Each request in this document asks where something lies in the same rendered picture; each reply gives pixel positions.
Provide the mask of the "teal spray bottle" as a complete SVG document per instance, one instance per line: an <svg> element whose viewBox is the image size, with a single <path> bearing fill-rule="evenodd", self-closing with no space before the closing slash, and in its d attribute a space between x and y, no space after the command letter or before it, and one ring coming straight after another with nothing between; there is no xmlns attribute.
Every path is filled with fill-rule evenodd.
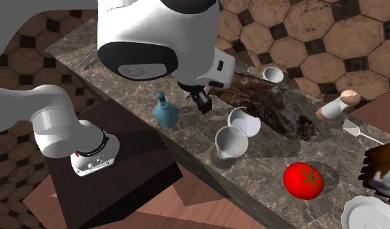
<svg viewBox="0 0 390 229"><path fill-rule="evenodd" d="M158 91L155 103L157 106L153 114L157 122L168 129L173 128L179 121L179 109L173 103L166 100L163 91Z"/></svg>

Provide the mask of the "white bowl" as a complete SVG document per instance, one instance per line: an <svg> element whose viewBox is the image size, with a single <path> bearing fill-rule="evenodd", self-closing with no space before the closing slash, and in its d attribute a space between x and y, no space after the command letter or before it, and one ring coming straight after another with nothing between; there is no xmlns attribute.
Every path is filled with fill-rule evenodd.
<svg viewBox="0 0 390 229"><path fill-rule="evenodd" d="M261 121L252 115L244 112L245 107L237 107L233 109L227 118L229 126L235 126L243 130L247 137L254 137L261 129Z"/></svg>

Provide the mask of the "white spouted cup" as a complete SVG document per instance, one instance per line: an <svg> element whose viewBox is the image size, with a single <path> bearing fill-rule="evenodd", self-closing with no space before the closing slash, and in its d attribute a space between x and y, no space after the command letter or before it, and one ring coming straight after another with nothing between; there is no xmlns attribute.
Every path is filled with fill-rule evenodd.
<svg viewBox="0 0 390 229"><path fill-rule="evenodd" d="M248 149L248 137L236 126L225 126L215 136L217 155L221 160L236 159Z"/></svg>

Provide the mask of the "dark brown mottled lump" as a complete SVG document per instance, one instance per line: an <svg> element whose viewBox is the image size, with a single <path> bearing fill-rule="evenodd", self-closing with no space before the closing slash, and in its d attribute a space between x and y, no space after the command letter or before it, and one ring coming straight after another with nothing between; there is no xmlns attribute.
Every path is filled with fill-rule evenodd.
<svg viewBox="0 0 390 229"><path fill-rule="evenodd" d="M244 107L245 113L290 139L313 141L319 136L317 127L302 114L285 90L270 81L235 73L229 88L210 86L207 94L234 107Z"/></svg>

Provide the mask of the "small white cup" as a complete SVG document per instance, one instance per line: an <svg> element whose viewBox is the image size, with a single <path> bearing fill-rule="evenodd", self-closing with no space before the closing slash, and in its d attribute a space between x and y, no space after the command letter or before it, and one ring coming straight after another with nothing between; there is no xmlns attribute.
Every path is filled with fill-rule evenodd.
<svg viewBox="0 0 390 229"><path fill-rule="evenodd" d="M280 83L283 81L284 74L283 72L276 67L268 67L263 71L262 79L270 81L272 83Z"/></svg>

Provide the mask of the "dark robot stand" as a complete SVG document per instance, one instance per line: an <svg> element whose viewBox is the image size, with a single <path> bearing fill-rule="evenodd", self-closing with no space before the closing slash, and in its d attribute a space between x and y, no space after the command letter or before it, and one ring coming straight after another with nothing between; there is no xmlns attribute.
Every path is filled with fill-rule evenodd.
<svg viewBox="0 0 390 229"><path fill-rule="evenodd" d="M108 100L80 114L120 141L112 166L84 177L69 158L46 160L67 229L91 229L125 219L181 177L155 128Z"/></svg>

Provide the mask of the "silver knife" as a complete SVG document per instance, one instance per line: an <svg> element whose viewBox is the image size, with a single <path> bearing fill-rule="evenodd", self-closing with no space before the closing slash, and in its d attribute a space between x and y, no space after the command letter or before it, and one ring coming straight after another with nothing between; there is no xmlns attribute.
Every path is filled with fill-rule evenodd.
<svg viewBox="0 0 390 229"><path fill-rule="evenodd" d="M78 68L88 69L98 61L98 50L93 50L84 60L78 65Z"/></svg>

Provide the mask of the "red tomato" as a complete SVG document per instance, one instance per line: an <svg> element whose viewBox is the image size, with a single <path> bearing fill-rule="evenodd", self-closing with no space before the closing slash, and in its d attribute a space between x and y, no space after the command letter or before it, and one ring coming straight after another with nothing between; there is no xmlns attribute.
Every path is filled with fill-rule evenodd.
<svg viewBox="0 0 390 229"><path fill-rule="evenodd" d="M324 179L313 166L295 162L285 169L283 184L295 198L311 200L322 192Z"/></svg>

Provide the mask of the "white and tan pepper mill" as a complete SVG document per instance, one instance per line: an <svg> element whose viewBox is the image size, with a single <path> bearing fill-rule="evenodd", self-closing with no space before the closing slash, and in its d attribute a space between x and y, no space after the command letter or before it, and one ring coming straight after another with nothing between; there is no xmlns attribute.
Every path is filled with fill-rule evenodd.
<svg viewBox="0 0 390 229"><path fill-rule="evenodd" d="M357 105L361 101L361 96L354 90L344 90L341 95L333 101L327 103L316 111L316 116L323 122L333 120L345 109Z"/></svg>

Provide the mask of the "white spatula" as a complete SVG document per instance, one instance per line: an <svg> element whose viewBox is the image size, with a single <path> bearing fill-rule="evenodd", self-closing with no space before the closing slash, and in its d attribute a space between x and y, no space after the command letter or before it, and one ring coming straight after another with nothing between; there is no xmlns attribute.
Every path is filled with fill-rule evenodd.
<svg viewBox="0 0 390 229"><path fill-rule="evenodd" d="M379 143L381 145L384 145L383 142L378 141L378 140L376 140L376 139L374 139L374 138L372 138L372 137L362 133L360 127L357 126L355 123L353 123L352 121L350 121L348 119L344 120L343 129L345 131L347 131L349 134L351 134L351 135L353 135L355 137L363 136L363 137L366 137L366 138L368 138L368 139L370 139L370 140L372 140L374 142L377 142L377 143Z"/></svg>

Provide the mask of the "brown wooden rack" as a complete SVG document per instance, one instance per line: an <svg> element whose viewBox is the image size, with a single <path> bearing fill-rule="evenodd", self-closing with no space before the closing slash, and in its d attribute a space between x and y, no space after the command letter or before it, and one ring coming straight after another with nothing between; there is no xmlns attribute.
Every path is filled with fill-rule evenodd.
<svg viewBox="0 0 390 229"><path fill-rule="evenodd" d="M367 150L365 165L358 177L363 186L375 190L375 194L387 197L390 202L390 143Z"/></svg>

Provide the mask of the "white plate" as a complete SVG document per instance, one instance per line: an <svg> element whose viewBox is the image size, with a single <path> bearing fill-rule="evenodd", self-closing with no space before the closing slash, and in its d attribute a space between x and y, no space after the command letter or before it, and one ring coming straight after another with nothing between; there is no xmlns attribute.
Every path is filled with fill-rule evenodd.
<svg viewBox="0 0 390 229"><path fill-rule="evenodd" d="M355 196L344 205L343 229L390 229L390 205L373 196Z"/></svg>

